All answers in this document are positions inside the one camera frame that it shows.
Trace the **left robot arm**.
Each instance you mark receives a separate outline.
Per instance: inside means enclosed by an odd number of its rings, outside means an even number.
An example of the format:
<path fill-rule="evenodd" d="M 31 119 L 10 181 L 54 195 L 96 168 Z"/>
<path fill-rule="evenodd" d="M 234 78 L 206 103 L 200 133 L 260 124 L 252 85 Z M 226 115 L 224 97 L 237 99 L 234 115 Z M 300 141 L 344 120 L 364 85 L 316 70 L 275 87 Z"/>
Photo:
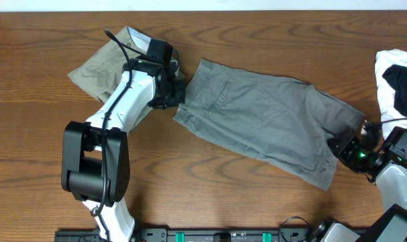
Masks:
<path fill-rule="evenodd" d="M 64 130 L 62 188 L 90 210 L 102 241 L 130 241 L 134 233 L 124 199 L 130 180 L 128 134 L 146 108 L 176 108 L 185 101 L 185 80 L 173 51 L 165 41 L 150 40 L 146 53 L 126 59 L 120 84 L 102 108 Z"/>

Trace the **grey shorts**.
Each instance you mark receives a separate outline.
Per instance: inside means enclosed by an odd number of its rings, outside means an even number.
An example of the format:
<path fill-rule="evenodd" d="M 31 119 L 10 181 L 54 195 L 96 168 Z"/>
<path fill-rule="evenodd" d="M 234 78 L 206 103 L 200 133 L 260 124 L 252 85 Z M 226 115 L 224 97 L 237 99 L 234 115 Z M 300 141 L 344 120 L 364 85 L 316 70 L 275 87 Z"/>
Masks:
<path fill-rule="evenodd" d="M 337 163 L 327 141 L 355 132 L 364 114 L 300 80 L 202 59 L 173 119 L 208 142 L 327 190 Z"/>

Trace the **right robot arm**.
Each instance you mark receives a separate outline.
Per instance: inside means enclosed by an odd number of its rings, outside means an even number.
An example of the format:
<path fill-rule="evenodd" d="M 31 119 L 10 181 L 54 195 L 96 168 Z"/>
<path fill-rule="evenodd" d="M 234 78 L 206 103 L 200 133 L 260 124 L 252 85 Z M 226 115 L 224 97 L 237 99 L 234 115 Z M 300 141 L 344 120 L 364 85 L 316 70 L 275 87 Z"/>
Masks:
<path fill-rule="evenodd" d="M 407 241 L 407 129 L 394 127 L 378 150 L 375 141 L 353 134 L 332 138 L 328 146 L 346 167 L 377 186 L 384 213 L 362 233 L 329 218 L 306 241 Z"/>

